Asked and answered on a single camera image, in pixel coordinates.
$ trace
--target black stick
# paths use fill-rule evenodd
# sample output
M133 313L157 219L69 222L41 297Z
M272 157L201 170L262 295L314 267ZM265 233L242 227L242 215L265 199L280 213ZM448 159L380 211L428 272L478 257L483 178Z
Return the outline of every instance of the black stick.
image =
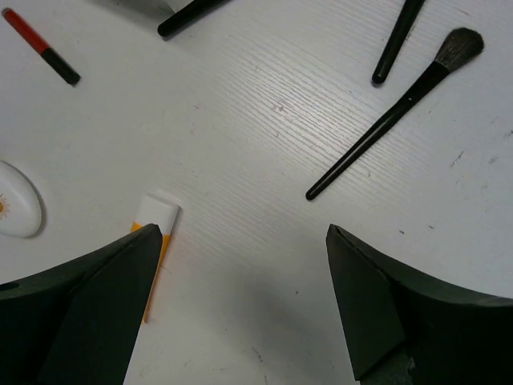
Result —
M358 157L384 136L415 104L449 74L450 71L442 64L432 62L406 94L369 128L358 142L356 142L356 144L354 144L354 146L313 185L306 193L306 199L311 201L322 193L322 191L336 180L356 159L358 159Z
M395 23L394 30L385 46L382 57L379 59L378 66L372 75L372 82L376 85L385 82L398 53L401 50L402 44L406 40L406 36L413 26L418 12L422 8L425 0L406 0L402 7L401 13L397 22Z
M406 94L306 193L311 201L342 174L361 154L385 135L415 104L450 73L475 59L484 50L483 37L475 30L456 28L443 41L432 64Z
M163 38L171 38L195 21L203 18L228 0L193 0L182 10L172 15L168 20L159 25L159 35Z

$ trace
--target white oval compact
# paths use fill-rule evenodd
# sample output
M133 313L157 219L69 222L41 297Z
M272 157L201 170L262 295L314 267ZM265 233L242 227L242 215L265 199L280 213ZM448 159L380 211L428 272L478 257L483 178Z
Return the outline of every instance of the white oval compact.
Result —
M41 205L25 177L0 161L0 233L26 238L41 226Z

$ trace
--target brush bristles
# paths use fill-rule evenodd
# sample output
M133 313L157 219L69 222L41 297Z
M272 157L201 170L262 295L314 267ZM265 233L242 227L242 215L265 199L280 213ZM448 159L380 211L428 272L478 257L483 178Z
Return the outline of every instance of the brush bristles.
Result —
M434 61L452 72L470 62L483 49L483 37L478 32L458 28L447 35Z

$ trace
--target orange and white tube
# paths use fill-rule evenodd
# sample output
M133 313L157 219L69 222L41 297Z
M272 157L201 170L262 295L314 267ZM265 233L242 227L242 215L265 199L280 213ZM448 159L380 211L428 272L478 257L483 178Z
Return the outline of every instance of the orange and white tube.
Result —
M134 232L145 225L153 223L159 226L160 232L162 233L162 248L160 249L159 265L157 266L157 271L153 278L153 284L151 285L150 296L147 301L146 310L144 311L142 323L146 323L147 320L151 294L153 293L153 288L160 271L160 266L164 259L164 254L166 253L169 242L171 241L173 226L176 218L178 217L179 211L180 207L178 205L147 194L143 197L137 217L131 225L130 231Z

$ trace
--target black object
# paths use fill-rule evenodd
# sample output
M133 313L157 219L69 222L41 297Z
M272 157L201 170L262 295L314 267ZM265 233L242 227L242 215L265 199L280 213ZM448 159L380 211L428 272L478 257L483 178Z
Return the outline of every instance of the black object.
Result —
M397 22L395 23L392 34L385 46L382 57L379 59L376 70L372 75L372 82L375 85L385 82L398 53L401 50L402 44L406 40L406 36L413 26L418 12L421 10L425 0L406 0L402 6L401 13Z
M200 18L209 14L229 0L193 0L182 10L172 15L168 20L159 25L158 32L163 38L171 38Z
M334 225L326 244L362 385L511 383L513 300L440 281Z
M156 225L0 286L1 385L122 385L155 277Z
M470 62L484 49L480 34L467 28L450 32L434 61L406 94L383 115L306 193L311 201L336 180L358 157L385 135L413 106L444 80L451 72Z
M41 53L45 62L50 64L66 83L75 86L80 81L80 75L53 48L47 48Z

